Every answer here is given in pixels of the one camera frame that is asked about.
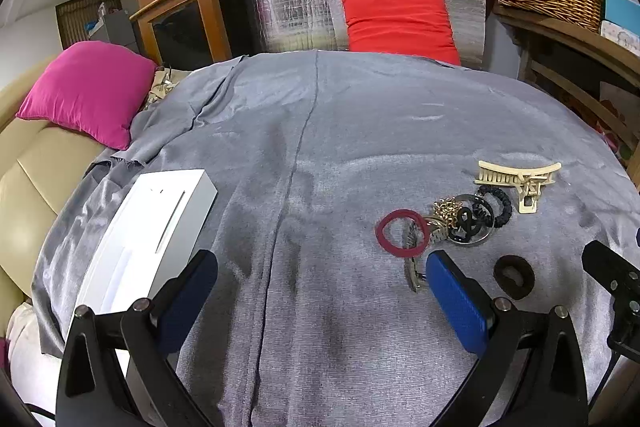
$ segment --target pink pillow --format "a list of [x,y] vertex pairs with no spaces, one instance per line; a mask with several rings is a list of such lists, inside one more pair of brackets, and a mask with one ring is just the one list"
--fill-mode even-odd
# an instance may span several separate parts
[[155,70],[151,60],[122,46],[76,42],[49,64],[15,116],[49,120],[124,150]]

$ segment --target red pillow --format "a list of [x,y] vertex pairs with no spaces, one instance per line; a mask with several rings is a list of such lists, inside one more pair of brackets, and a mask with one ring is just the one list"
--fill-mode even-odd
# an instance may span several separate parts
[[342,0],[349,51],[418,55],[460,65],[444,0]]

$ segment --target beige fabric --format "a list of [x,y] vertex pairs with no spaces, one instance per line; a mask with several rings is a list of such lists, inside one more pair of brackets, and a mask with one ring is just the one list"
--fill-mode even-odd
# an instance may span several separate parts
[[48,121],[14,118],[51,59],[0,90],[0,330],[30,294],[42,242],[104,147]]

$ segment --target black hair tie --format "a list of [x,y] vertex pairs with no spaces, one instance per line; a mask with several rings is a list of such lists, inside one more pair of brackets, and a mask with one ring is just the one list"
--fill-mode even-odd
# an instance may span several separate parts
[[[519,285],[506,273],[506,269],[511,268],[522,277],[522,285]],[[536,283],[536,275],[533,268],[525,259],[518,255],[503,255],[494,266],[494,279],[498,286],[503,289],[512,299],[519,301],[531,293]]]
[[[499,187],[492,187],[491,185],[480,185],[478,188],[478,194],[482,197],[484,197],[485,194],[491,194],[495,199],[500,201],[502,204],[502,213],[500,216],[495,217],[494,229],[499,229],[506,225],[511,219],[511,214],[513,214],[513,205],[505,191]],[[476,214],[479,219],[483,220],[486,226],[491,226],[491,223],[489,223],[489,221],[491,221],[491,217],[479,203],[474,203],[472,209],[474,214]]]

